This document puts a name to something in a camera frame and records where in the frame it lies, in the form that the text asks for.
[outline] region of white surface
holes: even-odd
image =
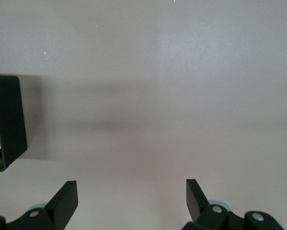
[[[196,178],[287,230],[287,1],[1,0],[0,74],[29,142],[7,221],[77,180],[67,230],[177,230]]]

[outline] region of screw head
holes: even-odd
[[[253,217],[255,220],[257,220],[257,221],[264,221],[264,217],[263,217],[261,214],[257,213],[257,212],[254,212],[254,213],[252,214],[252,217]]]
[[[221,213],[221,212],[222,212],[222,209],[221,209],[219,206],[213,206],[213,207],[212,207],[212,210],[213,210],[214,212],[217,212],[217,213]]]
[[[35,217],[35,216],[37,216],[38,214],[39,214],[38,211],[33,211],[33,212],[31,212],[31,213],[29,214],[29,217]]]

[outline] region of black plastic holder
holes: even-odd
[[[0,172],[27,150],[20,81],[0,76]]]

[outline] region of metal screw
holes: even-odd
[[[219,206],[213,206],[213,207],[212,207],[212,210],[213,210],[214,212],[217,212],[217,213],[221,213],[221,212],[222,212],[222,209],[221,209]]]
[[[31,212],[31,213],[29,214],[29,217],[35,217],[35,216],[37,216],[38,214],[39,214],[38,211],[33,211],[33,212]]]
[[[253,217],[255,220],[258,220],[258,221],[263,221],[263,220],[264,220],[264,217],[263,217],[261,214],[257,213],[257,212],[254,212],[254,213],[252,214],[252,217]]]

